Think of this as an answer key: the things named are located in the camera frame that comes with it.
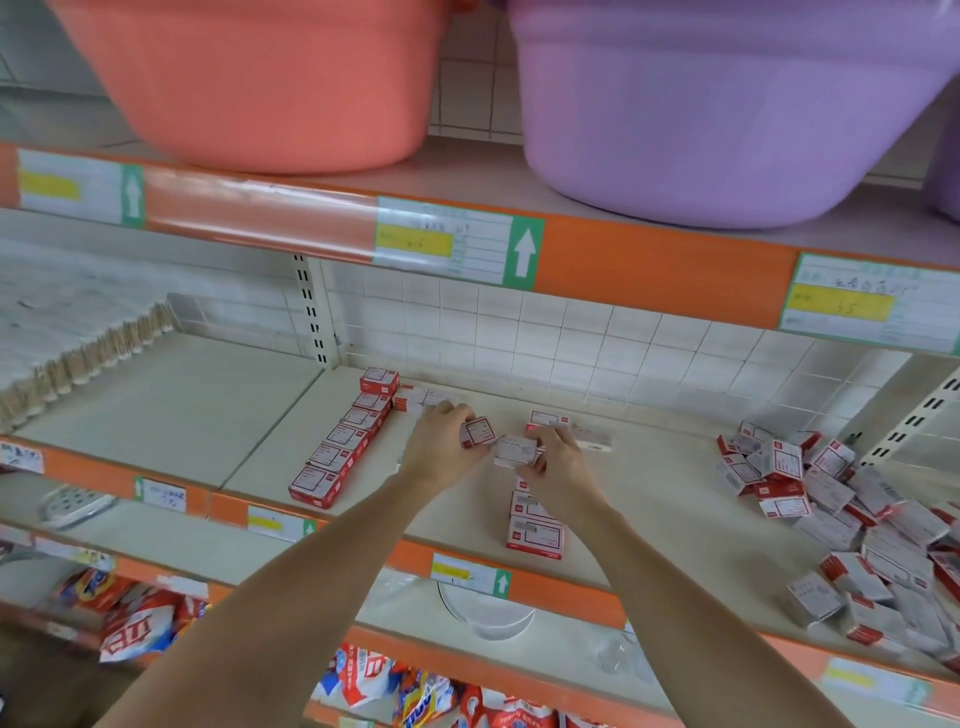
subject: forearm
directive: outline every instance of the forearm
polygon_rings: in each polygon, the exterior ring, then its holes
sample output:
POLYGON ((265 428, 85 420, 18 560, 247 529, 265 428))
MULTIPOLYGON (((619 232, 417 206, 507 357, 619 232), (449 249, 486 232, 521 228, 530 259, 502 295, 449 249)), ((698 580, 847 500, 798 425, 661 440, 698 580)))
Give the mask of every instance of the forearm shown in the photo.
POLYGON ((851 728, 758 633, 644 542, 606 503, 571 527, 619 595, 688 728, 851 728))
POLYGON ((99 728, 295 725, 383 563, 429 498, 419 483, 388 478, 211 609, 99 728))

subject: plastic basin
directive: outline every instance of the plastic basin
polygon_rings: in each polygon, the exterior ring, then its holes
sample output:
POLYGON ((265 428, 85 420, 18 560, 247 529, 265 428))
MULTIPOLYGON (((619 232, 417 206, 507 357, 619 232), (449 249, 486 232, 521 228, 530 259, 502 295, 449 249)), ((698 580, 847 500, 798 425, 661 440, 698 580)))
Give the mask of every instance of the plastic basin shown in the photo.
POLYGON ((391 164, 426 135, 451 0, 48 0, 136 133, 279 174, 391 164))
POLYGON ((510 0, 526 157, 636 217, 769 228, 840 202, 960 68, 960 4, 510 0))
POLYGON ((926 173, 924 197, 960 222, 960 101, 957 102, 926 173))

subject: right hand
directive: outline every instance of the right hand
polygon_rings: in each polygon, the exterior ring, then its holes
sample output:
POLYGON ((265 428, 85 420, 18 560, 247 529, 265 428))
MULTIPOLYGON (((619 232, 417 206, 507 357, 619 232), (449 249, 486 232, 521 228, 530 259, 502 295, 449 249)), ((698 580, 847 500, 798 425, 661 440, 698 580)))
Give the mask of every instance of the right hand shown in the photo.
POLYGON ((527 481, 547 513, 561 522, 571 523, 583 514, 585 507, 607 503, 569 428, 537 427, 527 432, 526 437, 540 440, 546 452, 533 466, 518 465, 516 473, 527 481))

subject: white arrow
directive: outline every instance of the white arrow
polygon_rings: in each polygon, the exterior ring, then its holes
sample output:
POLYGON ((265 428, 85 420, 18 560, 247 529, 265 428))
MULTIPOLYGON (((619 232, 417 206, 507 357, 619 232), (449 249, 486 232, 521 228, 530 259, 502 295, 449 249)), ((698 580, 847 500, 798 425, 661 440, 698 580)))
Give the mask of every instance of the white arrow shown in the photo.
POLYGON ((530 234, 530 231, 523 234, 514 251, 516 252, 516 277, 525 279, 527 272, 530 270, 530 258, 537 254, 534 236, 530 234))
POLYGON ((142 199, 142 194, 140 192, 140 185, 136 183, 133 177, 129 177, 127 178, 127 189, 124 191, 127 194, 127 210, 130 213, 128 217, 141 217, 140 200, 142 199))

